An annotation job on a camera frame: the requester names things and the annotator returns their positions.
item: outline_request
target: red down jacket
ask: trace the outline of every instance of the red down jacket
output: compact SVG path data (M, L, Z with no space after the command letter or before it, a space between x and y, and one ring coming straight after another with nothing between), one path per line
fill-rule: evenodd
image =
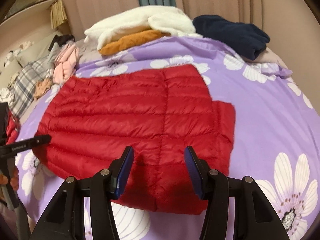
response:
M199 214L184 162L191 145L211 168L228 174L235 110L212 101L193 65L115 77L72 76L48 106L37 135L50 134L36 156L62 178L107 168L125 146L135 159L117 203L149 211Z
M6 128L6 133L7 133L6 144L11 144L11 143L14 143L16 141L16 139L18 138L21 126L20 126L20 122L18 121L17 118L15 118L13 116L11 111L9 111L8 117L9 117L9 121L8 121L8 125Z

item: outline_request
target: metal pivot screw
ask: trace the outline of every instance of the metal pivot screw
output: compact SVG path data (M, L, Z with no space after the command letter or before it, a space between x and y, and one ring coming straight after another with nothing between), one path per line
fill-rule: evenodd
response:
M213 176L217 176L219 174L219 171L215 170L215 169L211 169L209 170L209 173Z
M108 169L104 169L104 170L100 171L100 174L101 174L102 176L106 176L106 175L108 175L109 173L110 173L110 171L109 171Z
M251 178L251 177L249 177L249 176L245 176L245 177L244 177L244 180L245 180L246 182L248 182L248 183L253 182L253 178Z
M72 177L72 176L70 176L70 177L68 177L68 178L66 179L66 182L67 182L67 183L72 183L72 182L74 182L74 181L75 181L75 178Z

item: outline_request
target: flower center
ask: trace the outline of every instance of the flower center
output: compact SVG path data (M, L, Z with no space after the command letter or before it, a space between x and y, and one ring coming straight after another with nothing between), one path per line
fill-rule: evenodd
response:
M177 67L177 66L181 66L181 65L185 65L185 64L189 64L189 63L190 62L188 62L188 61L177 61L172 64L169 64L167 67Z
M292 229L292 224L294 222L294 219L296 218L296 210L295 208L290 209L289 212L286 212L284 214L284 217L282 218L282 224L285 228L285 230L288 232L290 229Z
M120 64L123 64L124 62L122 60L112 60L111 62L108 63L107 67L109 68L114 68L117 67Z
M258 71L259 73L261 73L261 66L251 65L251 67L252 67L254 70L256 70L256 71Z
M39 160L38 158L36 158L36 159L33 161L33 168L36 169L36 168L38 167L39 163L40 163L40 160Z

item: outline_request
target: plaid fabric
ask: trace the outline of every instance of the plaid fabric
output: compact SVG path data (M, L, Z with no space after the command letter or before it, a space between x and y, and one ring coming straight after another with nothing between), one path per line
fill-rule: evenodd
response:
M36 83L45 78L52 78L54 60L60 53L60 47L54 44L48 56L28 63L20 72L9 90L14 93L14 100L9 104L12 114L19 118L34 100Z

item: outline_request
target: pink folded clothing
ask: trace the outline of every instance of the pink folded clothing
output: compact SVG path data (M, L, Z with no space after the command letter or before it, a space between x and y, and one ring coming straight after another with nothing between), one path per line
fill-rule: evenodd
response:
M74 74L78 59L79 49L76 45L65 45L54 61L56 67L53 72L53 83L63 84L66 82Z
M282 68L288 68L283 60L275 54L271 49L268 47L265 51L261 52L260 55L255 60L249 60L245 57L242 57L246 62L253 62L253 63L276 63Z

